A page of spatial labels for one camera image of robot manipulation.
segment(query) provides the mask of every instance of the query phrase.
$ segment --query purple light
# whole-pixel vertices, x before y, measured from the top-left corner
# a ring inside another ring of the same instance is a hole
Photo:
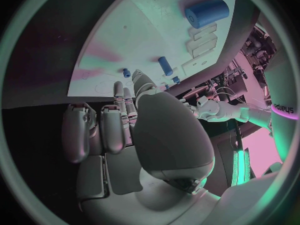
[[[273,104],[272,104],[271,108],[272,108],[272,111],[274,113],[276,113],[276,114],[278,114],[280,116],[283,116],[283,117],[285,117],[287,119],[293,119],[293,120],[298,120],[299,119],[296,114],[293,116],[291,114],[287,114],[287,113],[285,113],[283,111],[280,111],[280,110],[276,109]]]

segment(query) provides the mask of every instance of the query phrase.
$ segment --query pink light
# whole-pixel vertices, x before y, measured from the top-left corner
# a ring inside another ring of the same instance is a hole
[[[299,119],[296,114],[291,115],[291,114],[287,114],[286,112],[280,111],[280,110],[276,109],[273,104],[271,106],[271,109],[274,113],[276,113],[276,114],[278,114],[282,117],[285,117],[287,119],[293,119],[293,120],[298,120]]]

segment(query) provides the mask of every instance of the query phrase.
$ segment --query blue cylinder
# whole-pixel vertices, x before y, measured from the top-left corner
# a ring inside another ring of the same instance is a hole
[[[127,68],[123,69],[123,76],[126,79],[128,79],[131,76],[131,73]]]
[[[178,76],[174,77],[173,82],[176,84],[180,84],[180,78]]]
[[[173,74],[173,69],[171,68],[165,56],[162,56],[160,59],[158,59],[158,62],[166,76],[171,76]]]
[[[229,16],[229,7],[223,0],[209,0],[185,9],[189,23],[199,29]]]

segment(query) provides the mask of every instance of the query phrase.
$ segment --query robotic hand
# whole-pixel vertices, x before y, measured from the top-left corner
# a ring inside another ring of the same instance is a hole
[[[246,104],[231,105],[225,101],[208,100],[207,97],[202,96],[197,101],[197,107],[191,106],[187,102],[184,103],[194,114],[197,119],[203,119],[208,122],[225,122],[229,119],[236,119],[239,122],[251,122],[262,128],[271,128],[271,113],[250,108]]]

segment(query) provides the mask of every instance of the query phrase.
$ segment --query table surface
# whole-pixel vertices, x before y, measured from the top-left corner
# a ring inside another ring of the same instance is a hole
[[[131,74],[142,70],[163,91],[166,84],[178,86],[173,77],[182,81],[215,64],[229,32],[235,0],[224,0],[229,17],[216,22],[216,47],[193,58],[186,47],[192,40],[188,32],[192,26],[184,9],[202,1],[206,0],[116,0],[88,36],[75,64],[68,96],[113,97],[116,81],[134,95],[131,77],[123,77],[124,68]],[[167,58],[172,76],[164,75],[157,62],[160,57]]]

